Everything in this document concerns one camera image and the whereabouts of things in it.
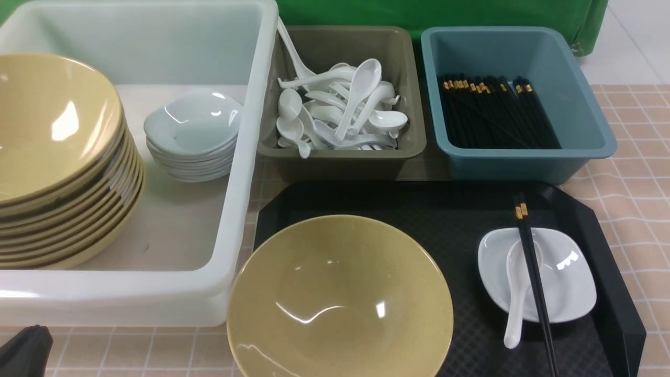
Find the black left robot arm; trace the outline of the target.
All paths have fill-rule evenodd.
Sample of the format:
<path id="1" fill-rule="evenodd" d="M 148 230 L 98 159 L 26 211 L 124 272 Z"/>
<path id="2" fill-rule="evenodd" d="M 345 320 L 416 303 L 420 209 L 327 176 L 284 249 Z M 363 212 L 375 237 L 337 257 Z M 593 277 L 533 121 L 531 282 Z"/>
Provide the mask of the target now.
<path id="1" fill-rule="evenodd" d="M 48 327 L 23 328 L 1 347 L 1 376 L 44 376 L 52 345 Z"/>

